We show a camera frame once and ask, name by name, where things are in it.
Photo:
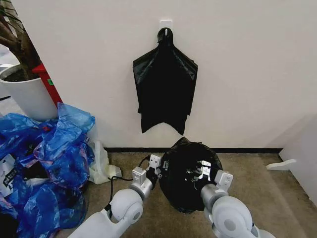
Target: baseboard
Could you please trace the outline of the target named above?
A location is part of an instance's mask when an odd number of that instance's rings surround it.
[[[165,153],[169,148],[165,147],[111,147],[105,148],[109,153],[118,152],[144,152],[144,153]],[[216,153],[236,153],[236,154],[278,154],[280,148],[213,148]]]
[[[11,96],[7,96],[7,97],[4,97],[4,98],[0,98],[0,101],[4,100],[4,99],[7,99],[7,98],[10,98]]]

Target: crumpled blue plastic bag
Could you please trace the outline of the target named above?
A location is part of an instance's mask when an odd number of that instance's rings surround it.
[[[19,221],[19,237],[48,238],[83,221],[86,205],[78,188],[87,182],[94,159],[86,137],[94,124],[89,113],[61,103],[58,121],[40,123],[19,114],[0,117],[0,160],[11,154],[18,170],[13,193],[0,193],[0,212]],[[22,166],[37,161],[51,181],[29,186]]]
[[[95,117],[67,104],[58,103],[58,122],[34,149],[35,157],[52,182],[72,189],[81,188],[89,178],[94,156],[87,145],[87,132]]]
[[[0,210],[19,221],[18,237],[48,238],[61,229],[79,225],[86,215],[81,191],[65,189],[48,181],[28,186],[21,175],[13,181],[14,192],[0,195]]]
[[[11,154],[18,161],[25,159],[24,166],[33,161],[33,149],[55,128],[57,120],[37,122],[27,116],[9,113],[0,117],[0,159]]]

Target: carpet floor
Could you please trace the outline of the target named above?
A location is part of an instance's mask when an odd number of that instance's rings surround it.
[[[124,178],[148,153],[109,153],[110,163],[121,167]],[[218,154],[223,169],[234,175],[229,194],[250,209],[254,223],[276,238],[315,238],[317,209],[290,172],[268,171],[266,165],[281,162],[277,154]],[[114,192],[130,182],[115,180]],[[110,183],[89,182],[85,192],[88,202],[86,218],[107,205]],[[141,219],[123,238],[215,238],[204,213],[190,215],[176,211],[160,190],[159,183],[144,202]],[[66,238],[74,229],[60,231],[56,237]]]

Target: black trash bag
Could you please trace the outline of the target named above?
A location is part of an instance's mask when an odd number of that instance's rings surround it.
[[[173,44],[169,28],[158,32],[158,46],[133,61],[142,133],[167,123],[184,134],[190,115],[198,66]]]
[[[211,181],[204,178],[193,182],[193,172],[201,167],[198,163],[201,160],[211,163]],[[159,184],[170,204],[183,213],[203,211],[205,206],[200,197],[201,189],[208,183],[215,184],[217,171],[222,170],[217,154],[206,145],[182,137],[163,155],[161,164]]]

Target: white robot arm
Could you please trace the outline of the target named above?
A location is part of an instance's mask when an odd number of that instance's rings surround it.
[[[143,213],[146,199],[156,180],[160,177],[160,157],[151,155],[148,174],[140,167],[132,171],[130,188],[118,191],[110,206],[93,214],[79,226],[69,238],[118,238],[130,225],[136,223]],[[210,165],[202,161],[202,179],[206,175],[210,181]],[[216,185],[207,184],[201,190],[205,205],[205,217],[212,225],[218,238],[275,238],[269,232],[259,230],[252,222],[249,209],[240,200],[228,196],[233,175],[219,170]],[[117,223],[110,218],[112,212]]]
[[[228,195],[232,180],[233,175],[219,170],[216,185],[210,183],[201,190],[205,217],[213,233],[218,238],[275,238],[253,224],[251,213],[243,202]]]

